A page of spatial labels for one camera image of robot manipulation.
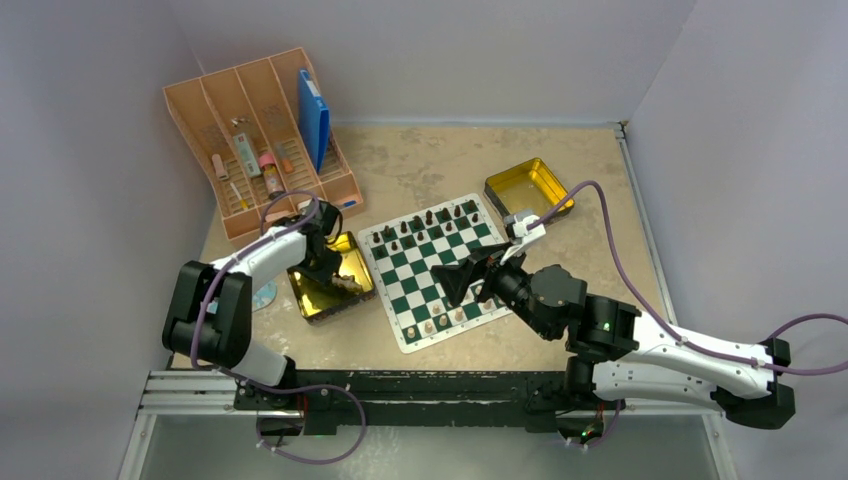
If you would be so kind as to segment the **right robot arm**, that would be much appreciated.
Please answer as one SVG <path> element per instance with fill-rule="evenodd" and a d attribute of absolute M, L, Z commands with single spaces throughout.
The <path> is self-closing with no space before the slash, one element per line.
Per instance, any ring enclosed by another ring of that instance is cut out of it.
<path fill-rule="evenodd" d="M 720 411 L 731 422 L 776 430 L 795 414 L 793 389 L 767 364 L 787 366 L 787 342 L 755 344 L 706 340 L 717 357 L 695 348 L 700 334 L 659 322 L 637 307 L 591 294 L 586 281 L 559 264 L 533 273 L 525 257 L 505 256 L 504 244 L 483 246 L 431 273 L 457 306 L 496 299 L 540 338 L 563 340 L 571 356 L 561 381 L 564 399 L 576 407 L 611 405 L 627 398 L 690 403 Z"/>

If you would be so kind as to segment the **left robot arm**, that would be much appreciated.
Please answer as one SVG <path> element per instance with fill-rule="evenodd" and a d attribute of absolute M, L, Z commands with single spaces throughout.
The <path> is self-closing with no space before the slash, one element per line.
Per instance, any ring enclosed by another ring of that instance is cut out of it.
<path fill-rule="evenodd" d="M 340 210 L 311 199 L 300 214 L 274 222 L 254 242 L 212 263 L 189 261 L 179 270 L 162 331 L 163 346 L 259 386 L 272 408 L 297 399 L 296 364 L 252 337 L 252 298 L 278 275 L 292 270 L 322 286 L 338 286 L 342 256 L 329 236 Z"/>

